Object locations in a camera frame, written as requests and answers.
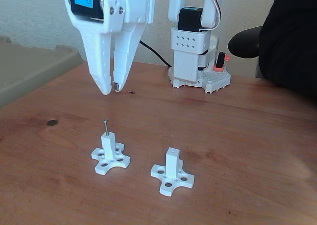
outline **robotic arm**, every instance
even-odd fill
[[[111,92],[110,46],[114,38],[113,88],[121,91],[155,0],[64,0],[82,36],[89,72],[104,95]]]
[[[224,66],[229,57],[225,53],[216,56],[218,38],[211,35],[221,20],[219,1],[205,0],[204,8],[196,8],[185,7],[186,0],[169,0],[168,19],[178,25],[171,29],[174,66],[168,71],[174,87],[202,87],[212,93],[230,84]]]
[[[104,95],[121,91],[137,46],[148,23],[153,22],[155,0],[64,0],[74,27],[82,36],[89,71]],[[218,0],[205,0],[204,8],[185,8],[186,0],[170,0],[168,18],[172,29],[174,67],[169,70],[173,86],[202,84],[200,66],[214,59],[217,37],[210,30],[220,22]],[[113,82],[110,75],[111,39],[114,39]]]

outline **metal pin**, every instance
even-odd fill
[[[108,124],[107,124],[107,123],[108,123],[108,120],[107,120],[107,119],[104,119],[103,122],[104,122],[104,124],[105,124],[106,135],[109,136]]]
[[[118,91],[119,90],[119,84],[118,83],[113,83],[113,85],[112,85],[112,87],[113,87],[113,89],[115,90],[115,91]]]

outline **black servo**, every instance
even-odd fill
[[[70,5],[71,11],[75,15],[96,19],[104,18],[100,0],[70,0]]]
[[[179,12],[178,30],[189,32],[200,32],[202,28],[201,17],[203,14],[202,8],[185,7]]]

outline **gray plastic tray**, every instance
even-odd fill
[[[0,107],[82,63],[79,52],[73,47],[27,48],[0,36]]]

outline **beige wall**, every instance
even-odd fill
[[[148,25],[142,40],[173,63],[168,22],[169,0],[156,0],[154,23]],[[219,35],[219,50],[227,52],[230,38],[247,28],[262,25],[273,0],[222,0],[223,19],[214,31]],[[203,6],[203,0],[188,0],[187,6]],[[67,16],[63,0],[0,0],[0,35],[28,47],[54,48],[56,44],[76,47],[85,57],[79,32]],[[137,50],[136,61],[162,64],[143,46]],[[232,57],[228,69],[232,74],[254,76],[256,59]]]

